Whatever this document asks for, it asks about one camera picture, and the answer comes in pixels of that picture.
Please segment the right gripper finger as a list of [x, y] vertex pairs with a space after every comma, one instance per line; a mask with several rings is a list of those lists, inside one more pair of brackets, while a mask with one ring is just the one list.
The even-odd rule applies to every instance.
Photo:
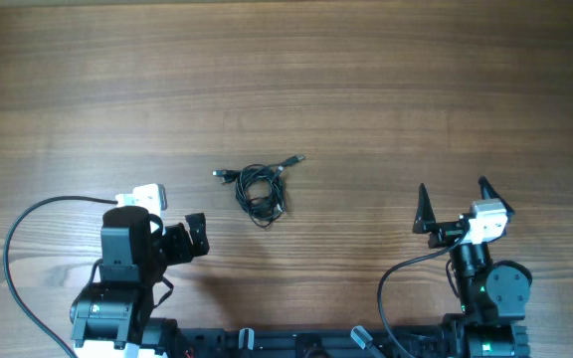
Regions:
[[419, 186], [418, 206], [413, 224], [414, 234], [427, 234], [436, 231], [437, 222], [426, 186]]
[[512, 217], [514, 215], [513, 208], [493, 189], [492, 185], [484, 176], [480, 176], [477, 182], [479, 184], [481, 197], [484, 200], [498, 199], [506, 210], [506, 216]]

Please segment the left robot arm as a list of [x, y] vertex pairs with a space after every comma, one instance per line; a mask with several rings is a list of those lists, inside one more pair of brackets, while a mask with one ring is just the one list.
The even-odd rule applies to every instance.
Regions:
[[137, 206], [103, 215], [101, 259], [71, 307], [71, 339], [78, 357], [193, 357], [194, 348], [174, 319], [154, 318], [171, 296], [168, 267], [208, 254], [206, 218], [188, 215], [164, 227], [160, 217]]

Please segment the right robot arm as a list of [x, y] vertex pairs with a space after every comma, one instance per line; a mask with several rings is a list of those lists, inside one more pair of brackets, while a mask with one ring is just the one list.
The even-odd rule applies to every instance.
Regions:
[[446, 249], [452, 271], [449, 282], [461, 304], [459, 313], [444, 316], [440, 355], [505, 357], [531, 355], [524, 326], [525, 305], [533, 276], [514, 261], [494, 261], [489, 245], [506, 235], [514, 210], [484, 177], [481, 198], [455, 221], [438, 222], [428, 191], [419, 186], [415, 234], [427, 234], [431, 249]]

